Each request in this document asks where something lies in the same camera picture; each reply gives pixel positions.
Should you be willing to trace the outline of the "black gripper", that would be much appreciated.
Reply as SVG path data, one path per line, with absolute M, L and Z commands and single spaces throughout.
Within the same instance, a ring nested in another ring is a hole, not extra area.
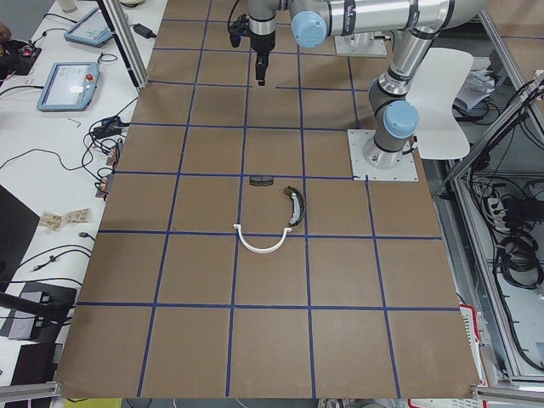
M 266 83 L 269 54 L 275 48 L 275 31 L 266 35 L 250 32 L 251 47 L 258 54 L 255 62 L 255 78 L 258 86 Z

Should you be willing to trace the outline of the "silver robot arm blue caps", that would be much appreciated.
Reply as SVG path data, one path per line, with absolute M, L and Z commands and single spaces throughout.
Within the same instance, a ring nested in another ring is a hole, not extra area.
M 484 7 L 483 1 L 251 1 L 242 24 L 257 54 L 259 85 L 265 84 L 280 10 L 289 12 L 292 35 L 302 48 L 316 48 L 327 37 L 401 32 L 388 69 L 368 91 L 377 130 L 365 145 L 364 157 L 375 168 L 390 169 L 417 129 L 417 110 L 405 96 L 434 39 L 441 31 L 469 21 Z

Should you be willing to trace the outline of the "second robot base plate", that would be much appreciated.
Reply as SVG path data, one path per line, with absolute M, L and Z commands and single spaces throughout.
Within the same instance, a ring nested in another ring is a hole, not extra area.
M 380 31 L 352 34 L 351 36 L 335 36 L 336 54 L 340 56 L 356 56 L 366 58 L 385 58 L 387 49 L 385 42 L 389 36 Z

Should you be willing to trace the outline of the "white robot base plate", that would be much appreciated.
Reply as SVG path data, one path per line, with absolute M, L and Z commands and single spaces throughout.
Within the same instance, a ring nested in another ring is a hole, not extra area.
M 351 157 L 352 174 L 355 180 L 385 182 L 417 182 L 418 175 L 413 155 L 404 154 L 409 143 L 399 153 L 379 156 L 371 153 L 371 142 L 375 131 L 370 129 L 349 129 L 348 147 Z

